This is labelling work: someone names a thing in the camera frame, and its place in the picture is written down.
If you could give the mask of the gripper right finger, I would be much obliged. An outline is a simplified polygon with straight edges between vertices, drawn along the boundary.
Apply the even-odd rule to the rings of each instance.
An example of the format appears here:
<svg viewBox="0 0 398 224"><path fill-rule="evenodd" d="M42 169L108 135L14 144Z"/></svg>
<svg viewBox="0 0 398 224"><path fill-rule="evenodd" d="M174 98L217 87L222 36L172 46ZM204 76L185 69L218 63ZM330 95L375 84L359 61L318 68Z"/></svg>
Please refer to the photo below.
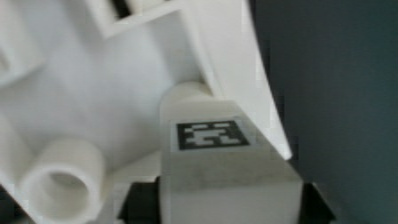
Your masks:
<svg viewBox="0 0 398 224"><path fill-rule="evenodd" d="M298 224L332 224L336 216L318 189L311 183L304 184Z"/></svg>

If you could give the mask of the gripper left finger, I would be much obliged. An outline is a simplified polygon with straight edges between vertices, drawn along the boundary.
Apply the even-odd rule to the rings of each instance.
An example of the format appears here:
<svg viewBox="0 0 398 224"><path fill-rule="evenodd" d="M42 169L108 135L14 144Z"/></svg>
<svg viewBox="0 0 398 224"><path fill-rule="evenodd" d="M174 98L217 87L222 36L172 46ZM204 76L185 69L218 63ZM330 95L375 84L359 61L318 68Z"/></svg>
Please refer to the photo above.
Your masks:
<svg viewBox="0 0 398 224"><path fill-rule="evenodd" d="M122 224L161 224L160 178L131 184L117 219Z"/></svg>

